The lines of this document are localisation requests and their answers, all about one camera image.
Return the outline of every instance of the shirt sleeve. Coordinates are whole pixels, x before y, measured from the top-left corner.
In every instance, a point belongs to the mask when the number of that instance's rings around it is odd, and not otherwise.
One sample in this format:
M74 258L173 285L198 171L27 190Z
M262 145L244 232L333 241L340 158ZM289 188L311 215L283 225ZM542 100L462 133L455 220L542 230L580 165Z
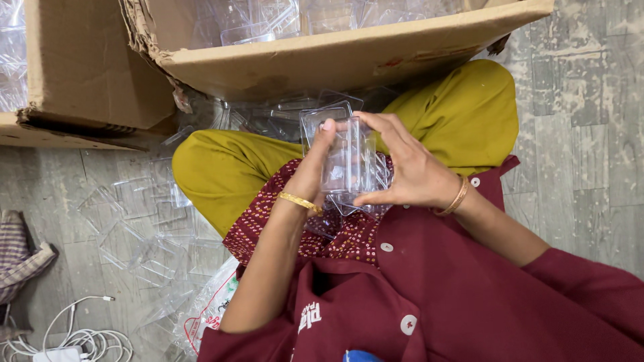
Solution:
M554 248L523 270L644 345L644 283L635 275Z
M286 315L243 334L206 328L197 362L289 361L297 336L295 328Z

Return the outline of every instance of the knee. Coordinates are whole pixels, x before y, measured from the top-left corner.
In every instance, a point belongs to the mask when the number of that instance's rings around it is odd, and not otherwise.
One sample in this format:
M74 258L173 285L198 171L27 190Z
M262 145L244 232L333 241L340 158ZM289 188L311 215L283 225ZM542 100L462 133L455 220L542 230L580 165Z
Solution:
M493 88L507 88L515 91L515 79L501 64L489 59L477 59L461 67L462 74L477 83Z
M181 184L186 184L192 179L195 171L198 171L204 164L213 160L208 158L208 149L217 148L218 145L225 144L225 134L214 129L205 129L195 131L183 141L175 150L172 156L172 172Z

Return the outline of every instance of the cardboard box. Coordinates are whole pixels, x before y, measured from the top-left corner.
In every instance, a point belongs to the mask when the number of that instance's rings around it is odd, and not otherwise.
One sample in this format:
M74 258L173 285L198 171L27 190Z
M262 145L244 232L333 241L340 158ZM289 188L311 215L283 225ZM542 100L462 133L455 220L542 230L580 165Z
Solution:
M133 148L172 134L166 76L128 46L116 1L24 2L28 106L0 113L0 144Z
M133 49L181 82L229 101L438 76L554 6L554 0L489 0L480 10L427 20L187 50L196 19L192 1L120 1ZM466 0L466 10L483 3Z

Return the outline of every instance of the person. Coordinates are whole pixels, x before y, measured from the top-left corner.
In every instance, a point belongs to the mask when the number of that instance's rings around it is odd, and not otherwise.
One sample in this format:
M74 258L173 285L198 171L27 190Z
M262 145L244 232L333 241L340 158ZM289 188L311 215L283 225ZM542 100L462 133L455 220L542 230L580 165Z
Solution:
M333 240L304 228L335 137L298 145L194 132L175 179L240 261L198 361L644 361L644 284L550 247L504 212L518 133L512 76L473 61L383 114L355 112L393 164L392 204Z

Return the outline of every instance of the olive green pants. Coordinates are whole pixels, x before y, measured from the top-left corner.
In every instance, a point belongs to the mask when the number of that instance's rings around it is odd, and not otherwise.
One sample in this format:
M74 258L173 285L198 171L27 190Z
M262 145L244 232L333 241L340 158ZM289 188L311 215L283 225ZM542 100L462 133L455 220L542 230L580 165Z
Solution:
M461 175L499 166L518 134L515 83L501 65L468 62L445 79L407 91L384 113ZM379 151L388 153L378 138ZM225 236L266 181L302 147L239 131L194 132L173 157L176 183Z

